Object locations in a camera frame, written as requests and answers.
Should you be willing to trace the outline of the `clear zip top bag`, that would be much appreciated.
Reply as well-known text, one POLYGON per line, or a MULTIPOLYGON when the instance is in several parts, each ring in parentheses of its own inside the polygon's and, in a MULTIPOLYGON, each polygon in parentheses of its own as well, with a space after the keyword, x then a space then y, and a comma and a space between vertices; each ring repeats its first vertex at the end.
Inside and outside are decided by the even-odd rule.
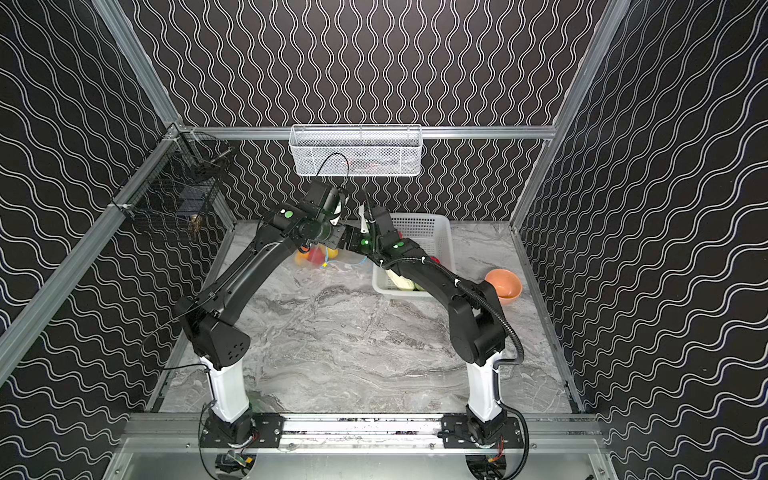
POLYGON ((364 263, 371 253, 373 240, 369 231, 351 224, 308 221, 287 236, 296 248, 296 263, 301 267, 327 269, 332 264, 364 263))

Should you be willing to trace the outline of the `red yellow mango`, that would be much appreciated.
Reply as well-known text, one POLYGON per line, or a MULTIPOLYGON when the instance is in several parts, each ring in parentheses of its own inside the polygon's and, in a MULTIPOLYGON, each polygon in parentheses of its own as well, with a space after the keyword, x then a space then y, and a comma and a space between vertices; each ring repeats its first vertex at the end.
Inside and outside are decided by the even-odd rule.
POLYGON ((300 267, 305 267, 309 264, 309 253, 297 252, 294 257, 295 264, 300 267))

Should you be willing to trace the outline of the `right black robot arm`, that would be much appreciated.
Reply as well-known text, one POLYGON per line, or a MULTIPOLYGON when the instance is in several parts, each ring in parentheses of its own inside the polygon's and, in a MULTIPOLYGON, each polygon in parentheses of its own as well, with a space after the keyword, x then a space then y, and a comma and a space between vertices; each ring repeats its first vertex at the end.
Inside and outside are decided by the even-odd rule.
POLYGON ((497 291, 487 281, 463 278, 433 260, 415 240, 400 233, 390 214, 376 208, 367 226, 339 224, 329 245, 366 256, 373 264, 422 287, 446 309, 450 342, 467 365, 467 415, 476 436, 501 430, 502 406, 498 367, 525 360, 522 342, 506 319, 497 291))

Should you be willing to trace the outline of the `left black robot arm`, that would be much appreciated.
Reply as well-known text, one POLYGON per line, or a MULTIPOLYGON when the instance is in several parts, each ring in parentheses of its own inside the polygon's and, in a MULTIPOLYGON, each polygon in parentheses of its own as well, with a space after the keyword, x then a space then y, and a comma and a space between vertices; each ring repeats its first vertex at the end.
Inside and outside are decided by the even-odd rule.
POLYGON ((212 410, 225 425, 234 426, 251 412, 242 367, 251 339, 236 323, 287 258, 314 244, 338 243, 345 203, 343 189, 313 181, 299 203, 282 203, 263 215, 253 240, 216 280, 177 303, 184 334, 209 369, 212 410))

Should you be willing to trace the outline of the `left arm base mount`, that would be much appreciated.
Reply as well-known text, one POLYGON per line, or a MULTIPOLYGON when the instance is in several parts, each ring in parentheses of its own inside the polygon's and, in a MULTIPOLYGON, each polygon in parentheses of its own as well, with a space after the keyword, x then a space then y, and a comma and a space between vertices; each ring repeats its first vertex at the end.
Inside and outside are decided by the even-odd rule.
POLYGON ((285 418, 277 413, 246 412, 232 423, 211 413, 203 423, 199 444, 203 448, 277 448, 285 418))

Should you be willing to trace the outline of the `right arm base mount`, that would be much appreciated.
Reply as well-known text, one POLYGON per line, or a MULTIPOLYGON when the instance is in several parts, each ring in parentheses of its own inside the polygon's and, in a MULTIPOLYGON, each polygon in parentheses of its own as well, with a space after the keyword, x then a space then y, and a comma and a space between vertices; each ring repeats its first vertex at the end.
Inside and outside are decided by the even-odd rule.
POLYGON ((446 449, 494 448, 500 440, 506 448, 522 448, 524 436, 515 416, 502 412, 494 419, 481 421, 471 411, 446 414, 441 418, 437 436, 446 449))

